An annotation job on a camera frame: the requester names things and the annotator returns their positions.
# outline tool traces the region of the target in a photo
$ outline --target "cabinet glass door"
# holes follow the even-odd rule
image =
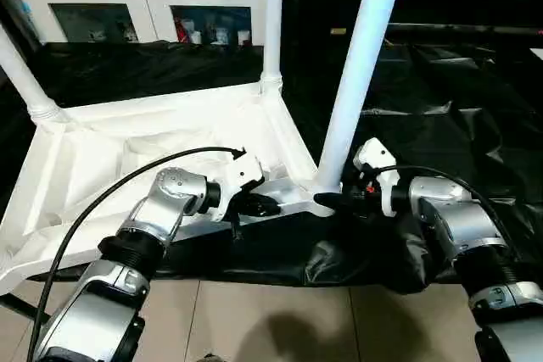
[[[146,0],[24,0],[42,42],[155,42]]]
[[[68,42],[138,42],[125,4],[49,5]]]
[[[160,40],[264,44],[266,0],[148,0]]]
[[[222,6],[171,6],[177,40],[193,44],[251,43],[251,9]]]

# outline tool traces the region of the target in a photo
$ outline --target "white metal pole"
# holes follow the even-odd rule
[[[263,93],[271,87],[280,91],[283,84],[279,61],[281,58],[281,14],[283,0],[266,0],[266,33],[264,38]]]
[[[36,78],[26,66],[8,33],[0,24],[0,66],[25,100],[28,113],[33,120],[57,119],[61,110],[48,97]]]
[[[323,191],[339,187],[394,2],[361,0],[315,180]]]

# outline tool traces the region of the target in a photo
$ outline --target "tiled floor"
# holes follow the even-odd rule
[[[70,292],[53,286],[50,309]],[[41,284],[15,291],[35,303]],[[156,281],[135,360],[196,362],[478,362],[460,287],[398,296],[380,287],[292,288]],[[0,361],[24,362],[30,325],[0,309]]]

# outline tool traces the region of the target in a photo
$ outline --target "black plastic sheet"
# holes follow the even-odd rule
[[[260,51],[168,43],[49,45],[31,66],[61,106],[75,106],[257,81]],[[340,45],[325,53],[283,54],[283,97],[316,161],[345,51]],[[494,199],[522,260],[542,265],[543,123],[535,96],[542,67],[528,49],[389,44],[351,155],[376,136],[401,163],[459,175]],[[2,106],[8,197],[32,125],[16,99]],[[417,292],[432,281],[454,281],[430,243],[409,214],[297,214],[239,227],[235,237],[223,231],[177,242],[157,277],[290,286],[380,283]],[[61,270],[59,278],[80,274],[81,268]]]

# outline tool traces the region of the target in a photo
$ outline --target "white plastic cart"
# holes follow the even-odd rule
[[[60,109],[47,97],[0,26],[0,65],[36,123],[0,225],[0,295],[49,269],[70,223],[107,186],[176,151],[203,146],[246,148],[266,172],[268,182],[262,191],[281,202],[279,216],[305,210],[330,214],[311,198],[315,192],[340,188],[341,171],[394,1],[361,0],[318,168],[281,98],[282,0],[266,1],[260,82],[70,109]],[[225,153],[203,153],[165,165],[212,177],[230,159]],[[98,257],[100,240],[115,234],[159,169],[122,187],[92,212],[72,239],[62,267]],[[205,215],[185,217],[178,238],[225,227],[211,224]]]

